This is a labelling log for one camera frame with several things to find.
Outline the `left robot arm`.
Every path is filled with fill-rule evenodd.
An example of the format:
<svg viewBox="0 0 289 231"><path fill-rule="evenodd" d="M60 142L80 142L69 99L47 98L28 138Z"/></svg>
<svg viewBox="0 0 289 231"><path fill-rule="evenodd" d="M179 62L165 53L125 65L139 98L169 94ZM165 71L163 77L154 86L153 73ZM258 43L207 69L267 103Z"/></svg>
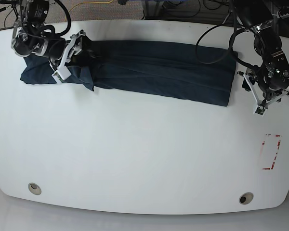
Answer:
<svg viewBox="0 0 289 231"><path fill-rule="evenodd" d="M231 0L228 3L234 31L228 49L203 47L198 44L188 59L195 62L191 77L183 77L175 97L227 107L236 64L247 68L242 73L242 87L250 91L256 102L254 112L263 115L268 106L289 96L289 63L282 50L282 41L273 30L273 17L261 0ZM254 49L261 56L261 66L239 59L233 44L237 35L252 32Z"/></svg>

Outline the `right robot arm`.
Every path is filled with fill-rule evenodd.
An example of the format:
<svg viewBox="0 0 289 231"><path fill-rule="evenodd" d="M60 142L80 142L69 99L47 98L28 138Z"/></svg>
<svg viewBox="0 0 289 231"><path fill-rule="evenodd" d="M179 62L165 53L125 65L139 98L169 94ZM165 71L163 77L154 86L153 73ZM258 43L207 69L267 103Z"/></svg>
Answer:
<svg viewBox="0 0 289 231"><path fill-rule="evenodd" d="M72 25L70 14L60 0L55 3L64 11L67 26L57 33L51 24L45 24L50 2L48 0L19 0L17 19L13 25L11 48L20 57L32 54L47 58L50 67L57 72L63 70L67 63L76 62L77 56L95 58L91 40L83 30L72 35L70 40L63 38Z"/></svg>

